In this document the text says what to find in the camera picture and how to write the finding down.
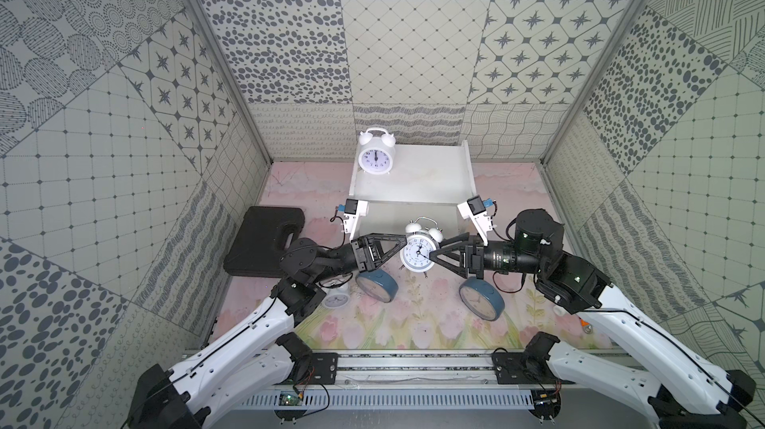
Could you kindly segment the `white twin-bell alarm clock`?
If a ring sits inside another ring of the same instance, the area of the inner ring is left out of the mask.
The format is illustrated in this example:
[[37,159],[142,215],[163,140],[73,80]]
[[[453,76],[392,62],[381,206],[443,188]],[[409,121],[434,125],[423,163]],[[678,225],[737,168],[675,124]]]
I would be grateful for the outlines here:
[[390,173],[396,155],[396,136],[382,127],[369,127],[358,137],[360,168],[372,175]]
[[338,310],[350,303],[351,296],[348,290],[330,289],[322,301],[322,306],[328,310]]
[[428,272],[434,261],[430,253],[438,250],[444,240],[438,223],[430,217],[418,217],[406,225],[406,245],[400,250],[402,265],[412,273]]

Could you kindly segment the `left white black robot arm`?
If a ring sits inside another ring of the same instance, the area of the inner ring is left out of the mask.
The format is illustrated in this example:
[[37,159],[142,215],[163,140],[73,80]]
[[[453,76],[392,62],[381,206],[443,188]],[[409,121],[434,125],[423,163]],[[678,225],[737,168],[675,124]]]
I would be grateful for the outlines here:
[[233,329],[169,369],[156,364],[135,388],[126,428],[209,428],[260,389],[308,373],[313,355],[295,333],[326,298],[322,282],[380,269],[406,236],[372,233],[338,248],[308,238],[279,260],[282,279]]

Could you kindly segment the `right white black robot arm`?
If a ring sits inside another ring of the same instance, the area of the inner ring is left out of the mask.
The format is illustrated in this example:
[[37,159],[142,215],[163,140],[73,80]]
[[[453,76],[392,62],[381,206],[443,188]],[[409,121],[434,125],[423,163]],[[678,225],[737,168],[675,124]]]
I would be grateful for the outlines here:
[[504,310],[485,271],[531,276],[536,290],[569,315],[605,333],[641,364],[635,370],[538,331],[522,360],[531,373],[549,372],[617,400],[661,428],[744,428],[756,383],[725,370],[657,325],[589,261],[563,248],[564,227],[545,210],[524,210],[505,241],[461,234],[440,239],[430,261],[464,278],[462,303],[484,321]]

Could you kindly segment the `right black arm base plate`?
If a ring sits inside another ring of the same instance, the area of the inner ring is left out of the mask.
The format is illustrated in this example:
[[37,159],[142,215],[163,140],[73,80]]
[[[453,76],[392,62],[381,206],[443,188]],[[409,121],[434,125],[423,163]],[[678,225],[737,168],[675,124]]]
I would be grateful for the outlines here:
[[570,384],[553,375],[547,362],[517,351],[494,351],[491,355],[493,371],[498,384]]

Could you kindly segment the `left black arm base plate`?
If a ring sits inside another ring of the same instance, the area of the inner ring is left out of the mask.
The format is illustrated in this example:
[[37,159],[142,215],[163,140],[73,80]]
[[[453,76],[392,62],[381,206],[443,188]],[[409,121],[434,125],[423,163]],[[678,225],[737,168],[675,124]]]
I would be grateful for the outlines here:
[[303,355],[294,362],[286,381],[293,385],[334,385],[337,378],[339,358],[340,355],[338,353]]

